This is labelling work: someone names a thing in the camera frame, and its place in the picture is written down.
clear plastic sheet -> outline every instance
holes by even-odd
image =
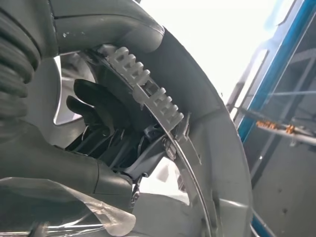
[[[135,222],[132,214],[51,180],[0,179],[0,237],[93,232],[119,237],[130,233]]]

blue metal frame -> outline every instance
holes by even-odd
[[[271,64],[259,87],[257,94],[268,94],[275,88],[278,78],[285,68],[287,61],[291,56],[293,50],[296,46],[300,36],[303,33],[305,26],[313,13],[316,6],[316,0],[305,0],[297,13],[296,19],[290,28],[279,51],[275,56],[274,62]],[[265,96],[254,96],[248,109],[259,111],[265,101]],[[238,133],[242,142],[245,142],[253,127],[254,121],[250,118],[244,118],[238,127]]]

hose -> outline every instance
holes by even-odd
[[[0,140],[21,131],[19,118],[26,116],[22,98],[40,62],[40,54],[23,29],[0,12]]]

metal bracket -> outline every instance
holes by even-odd
[[[159,88],[155,84],[149,76],[149,70],[143,70],[143,65],[136,62],[136,57],[129,54],[128,49],[119,48],[114,54],[107,56],[106,61],[132,87],[135,101],[149,108],[167,132],[184,117],[178,112],[176,105],[171,102],[171,97],[165,95],[164,88]]]
[[[104,45],[97,50],[98,53],[102,55],[99,58],[101,63],[123,79],[124,82],[132,90],[132,94],[137,102],[141,106],[146,105],[152,115],[157,119],[167,136],[165,147],[168,156],[170,159],[175,159],[176,156],[178,156],[182,161],[183,168],[188,171],[188,175],[191,179],[190,182],[195,188],[196,194],[202,207],[205,218],[207,235],[210,237],[212,235],[212,227],[207,204],[190,163],[183,152],[183,148],[186,149],[189,154],[190,160],[194,160],[195,162],[200,160],[191,140],[187,136],[189,123],[186,126],[187,123],[186,122],[183,129],[179,129],[177,135],[179,140],[176,140],[170,131],[181,122],[184,116],[178,112],[176,105],[171,103],[171,97],[165,95],[166,91],[164,88],[160,88],[155,84],[149,76],[150,72],[149,70],[143,70],[143,65],[140,62],[137,63],[136,57],[133,54],[128,54],[127,48],[121,47],[113,54],[108,55],[106,50],[103,50],[103,47],[106,48],[107,46]],[[186,139],[181,139],[181,133]]]

ribbed hose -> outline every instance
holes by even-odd
[[[19,118],[26,116],[21,98],[41,57],[33,42],[20,26],[0,12],[0,139],[20,131]]]

